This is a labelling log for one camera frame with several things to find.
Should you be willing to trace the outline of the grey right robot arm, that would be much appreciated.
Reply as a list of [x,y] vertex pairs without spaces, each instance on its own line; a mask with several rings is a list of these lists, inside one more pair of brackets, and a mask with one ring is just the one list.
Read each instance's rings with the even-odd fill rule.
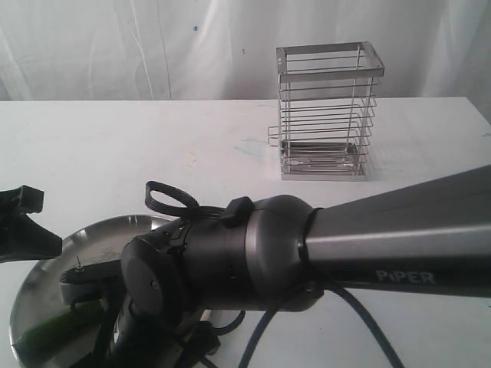
[[330,208],[292,195],[216,208],[158,182],[147,191],[181,205],[147,196],[149,208],[172,220],[122,251],[125,295],[94,349],[100,367],[181,367],[183,353],[202,362],[191,335],[203,311],[261,311],[239,363],[248,366],[278,312],[305,311],[326,291],[355,310],[400,367],[352,289],[490,295],[488,166]]

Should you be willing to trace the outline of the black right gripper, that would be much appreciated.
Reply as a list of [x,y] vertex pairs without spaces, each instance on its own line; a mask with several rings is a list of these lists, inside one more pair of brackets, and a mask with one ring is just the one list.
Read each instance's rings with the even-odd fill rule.
[[122,306],[104,339],[104,352],[96,367],[214,367],[209,358],[219,348],[211,323],[198,309],[164,320],[143,312],[134,302]]

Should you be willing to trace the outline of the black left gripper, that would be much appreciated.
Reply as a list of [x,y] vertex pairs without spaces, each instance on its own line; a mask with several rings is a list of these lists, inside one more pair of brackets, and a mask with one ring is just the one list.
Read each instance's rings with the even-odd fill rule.
[[61,253],[62,239],[28,216],[1,222],[1,263],[48,260]]

